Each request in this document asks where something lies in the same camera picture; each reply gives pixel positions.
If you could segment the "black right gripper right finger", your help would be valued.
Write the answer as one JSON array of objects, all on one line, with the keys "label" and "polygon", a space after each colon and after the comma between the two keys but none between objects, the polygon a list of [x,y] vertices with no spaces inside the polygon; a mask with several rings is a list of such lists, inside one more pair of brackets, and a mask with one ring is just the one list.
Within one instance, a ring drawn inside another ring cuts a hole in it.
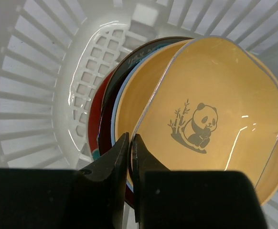
[{"label": "black right gripper right finger", "polygon": [[132,141],[135,220],[141,229],[265,229],[253,185],[239,171],[170,171]]}]

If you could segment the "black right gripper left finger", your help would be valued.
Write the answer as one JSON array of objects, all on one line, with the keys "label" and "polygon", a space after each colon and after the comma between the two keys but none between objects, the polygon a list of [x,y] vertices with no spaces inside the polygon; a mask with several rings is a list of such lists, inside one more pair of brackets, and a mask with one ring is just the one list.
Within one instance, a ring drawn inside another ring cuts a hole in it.
[{"label": "black right gripper left finger", "polygon": [[0,229],[122,227],[129,134],[80,170],[0,168]]}]

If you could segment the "red plate with teal flower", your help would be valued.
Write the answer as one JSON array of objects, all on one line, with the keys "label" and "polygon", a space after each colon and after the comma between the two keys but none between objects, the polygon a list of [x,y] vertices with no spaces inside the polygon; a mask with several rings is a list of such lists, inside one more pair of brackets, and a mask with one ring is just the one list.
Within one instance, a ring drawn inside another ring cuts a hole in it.
[{"label": "red plate with teal flower", "polygon": [[101,118],[102,102],[105,95],[105,90],[113,72],[114,71],[109,73],[99,85],[90,105],[90,111],[87,121],[87,144],[89,146],[93,160],[97,160],[100,157],[97,144],[97,136]]}]

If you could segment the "light blue round plate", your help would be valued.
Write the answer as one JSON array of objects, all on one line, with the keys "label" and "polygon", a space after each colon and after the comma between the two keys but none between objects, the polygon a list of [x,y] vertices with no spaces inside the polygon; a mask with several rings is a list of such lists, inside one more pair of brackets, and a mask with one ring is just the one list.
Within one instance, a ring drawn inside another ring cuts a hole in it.
[{"label": "light blue round plate", "polygon": [[117,94],[115,102],[114,102],[114,107],[113,107],[112,116],[111,116],[111,126],[110,126],[110,137],[111,137],[111,145],[112,146],[116,142],[116,139],[115,139],[115,122],[116,122],[116,117],[117,117],[118,104],[119,104],[122,93],[123,93],[128,81],[130,80],[130,78],[132,77],[133,73],[136,71],[137,68],[138,68],[138,64],[134,65],[133,69],[127,74],[126,78],[124,79],[124,81],[123,81],[123,83],[122,83],[122,85],[121,85],[121,87],[118,91],[118,94]]}]

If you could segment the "dark red rimmed round plate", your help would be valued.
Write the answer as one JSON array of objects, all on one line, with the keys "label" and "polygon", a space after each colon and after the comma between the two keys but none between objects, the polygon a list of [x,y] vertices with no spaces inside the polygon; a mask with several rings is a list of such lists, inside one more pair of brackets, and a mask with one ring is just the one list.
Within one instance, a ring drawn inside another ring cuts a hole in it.
[{"label": "dark red rimmed round plate", "polygon": [[122,84],[126,81],[128,74],[135,66],[153,51],[176,42],[189,40],[190,37],[164,37],[144,43],[128,56],[126,56],[114,70],[109,83],[106,87],[101,107],[101,117],[97,136],[99,154],[102,156],[112,148],[111,143],[111,116],[114,103]]}]

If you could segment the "yellow square panda dish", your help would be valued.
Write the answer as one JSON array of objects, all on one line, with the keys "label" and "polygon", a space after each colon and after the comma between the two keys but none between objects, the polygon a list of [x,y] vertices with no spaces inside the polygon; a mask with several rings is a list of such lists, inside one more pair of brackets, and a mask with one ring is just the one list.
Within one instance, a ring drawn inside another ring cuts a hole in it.
[{"label": "yellow square panda dish", "polygon": [[241,171],[256,186],[278,141],[278,86],[231,40],[175,54],[135,129],[170,170]]}]

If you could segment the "yellow round plate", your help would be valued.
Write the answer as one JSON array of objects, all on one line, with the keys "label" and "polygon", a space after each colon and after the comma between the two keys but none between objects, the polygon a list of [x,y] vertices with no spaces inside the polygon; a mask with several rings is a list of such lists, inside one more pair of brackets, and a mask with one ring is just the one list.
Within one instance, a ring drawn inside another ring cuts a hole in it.
[{"label": "yellow round plate", "polygon": [[[128,81],[118,104],[115,122],[116,141],[125,132],[130,134],[130,139],[134,139],[136,135],[134,129],[155,92],[164,71],[178,50],[191,41],[186,40],[163,47],[144,58],[138,64],[138,68]],[[268,67],[257,57],[249,52],[247,53],[264,68],[278,86],[277,78]],[[254,187],[261,204],[268,202],[278,190],[278,141],[260,181]]]}]

